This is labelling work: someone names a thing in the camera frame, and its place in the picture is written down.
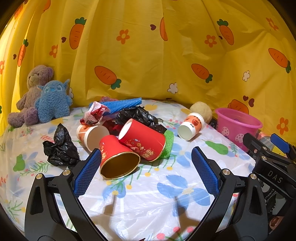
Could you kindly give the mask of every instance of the pink plastic basin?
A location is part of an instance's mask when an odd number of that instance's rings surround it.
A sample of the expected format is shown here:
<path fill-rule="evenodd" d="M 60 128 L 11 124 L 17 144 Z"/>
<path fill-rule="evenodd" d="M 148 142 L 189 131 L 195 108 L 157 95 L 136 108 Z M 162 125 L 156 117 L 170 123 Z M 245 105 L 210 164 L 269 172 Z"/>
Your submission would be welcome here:
<path fill-rule="evenodd" d="M 263 126 L 261 121 L 244 112 L 229 108 L 218 108 L 215 112 L 218 115 L 217 131 L 243 151 L 247 151 L 242 143 L 242 138 L 246 133 L 255 136 L 258 129 Z"/>

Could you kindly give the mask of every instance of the black plastic bag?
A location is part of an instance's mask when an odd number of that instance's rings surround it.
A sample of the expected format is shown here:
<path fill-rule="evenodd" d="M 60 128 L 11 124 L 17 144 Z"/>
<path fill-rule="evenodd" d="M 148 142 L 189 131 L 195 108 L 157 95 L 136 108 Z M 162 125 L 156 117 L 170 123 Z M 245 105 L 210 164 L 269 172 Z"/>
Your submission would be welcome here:
<path fill-rule="evenodd" d="M 54 134 L 54 143 L 43 142 L 44 154 L 48 156 L 47 161 L 54 166 L 74 167 L 79 161 L 77 147 L 72 142 L 66 127 L 61 123 L 57 126 Z"/>
<path fill-rule="evenodd" d="M 117 114 L 115 123 L 124 125 L 130 118 L 133 118 L 134 120 L 141 122 L 142 124 L 162 134 L 164 134 L 167 130 L 163 125 L 158 123 L 155 116 L 149 114 L 149 112 L 141 106 L 122 109 Z"/>

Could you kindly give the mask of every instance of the purple teddy bear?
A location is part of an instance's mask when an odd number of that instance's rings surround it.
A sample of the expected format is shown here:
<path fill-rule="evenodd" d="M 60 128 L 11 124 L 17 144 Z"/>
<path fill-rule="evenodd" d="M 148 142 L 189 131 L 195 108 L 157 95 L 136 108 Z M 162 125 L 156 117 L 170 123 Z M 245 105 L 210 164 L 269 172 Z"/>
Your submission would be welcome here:
<path fill-rule="evenodd" d="M 24 123 L 30 126 L 39 122 L 35 101 L 41 96 L 41 90 L 37 86 L 46 85 L 53 75 L 53 69 L 45 65 L 38 65 L 30 71 L 27 77 L 28 92 L 16 104 L 17 109 L 21 112 L 12 112 L 8 115 L 9 125 L 18 128 Z"/>

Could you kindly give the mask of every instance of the plush toy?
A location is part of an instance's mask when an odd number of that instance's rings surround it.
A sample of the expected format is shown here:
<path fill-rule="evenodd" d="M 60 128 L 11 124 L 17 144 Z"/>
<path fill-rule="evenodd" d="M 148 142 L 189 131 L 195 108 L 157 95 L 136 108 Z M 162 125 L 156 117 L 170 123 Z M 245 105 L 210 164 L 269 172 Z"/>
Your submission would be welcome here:
<path fill-rule="evenodd" d="M 38 110 L 38 117 L 41 123 L 51 121 L 53 118 L 61 118 L 70 115 L 72 99 L 67 95 L 68 83 L 57 80 L 48 82 L 45 86 L 38 86 L 42 92 L 39 99 L 35 102 Z"/>
<path fill-rule="evenodd" d="M 212 119 L 212 110 L 206 103 L 198 101 L 190 107 L 190 111 L 200 114 L 207 124 Z"/>
<path fill-rule="evenodd" d="M 24 123 L 27 126 L 38 123 L 38 111 L 35 108 L 35 101 L 40 97 L 41 91 L 37 85 L 45 85 L 54 75 L 54 71 L 45 65 L 38 65 L 30 71 L 27 77 L 28 92 L 17 102 L 17 109 L 21 112 L 12 112 L 8 115 L 7 121 L 14 128 L 21 127 Z"/>

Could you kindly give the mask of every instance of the cup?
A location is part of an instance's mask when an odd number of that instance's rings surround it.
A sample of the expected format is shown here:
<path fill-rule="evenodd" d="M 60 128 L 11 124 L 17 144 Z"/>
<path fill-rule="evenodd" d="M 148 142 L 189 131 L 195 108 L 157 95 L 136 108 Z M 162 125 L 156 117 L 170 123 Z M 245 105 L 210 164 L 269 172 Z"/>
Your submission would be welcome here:
<path fill-rule="evenodd" d="M 76 130 L 78 140 L 92 152 L 94 148 L 99 148 L 100 140 L 109 135 L 109 131 L 104 126 L 80 125 Z"/>
<path fill-rule="evenodd" d="M 131 174 L 140 163 L 140 156 L 130 148 L 121 145 L 116 136 L 101 139 L 102 162 L 100 174 L 106 179 L 118 179 Z"/>
<path fill-rule="evenodd" d="M 184 122 L 178 127 L 178 135 L 181 139 L 189 141 L 205 126 L 203 117 L 198 113 L 190 113 Z"/>
<path fill-rule="evenodd" d="M 118 140 L 147 161 L 156 160 L 165 148 L 165 136 L 144 124 L 129 119 L 121 129 Z"/>

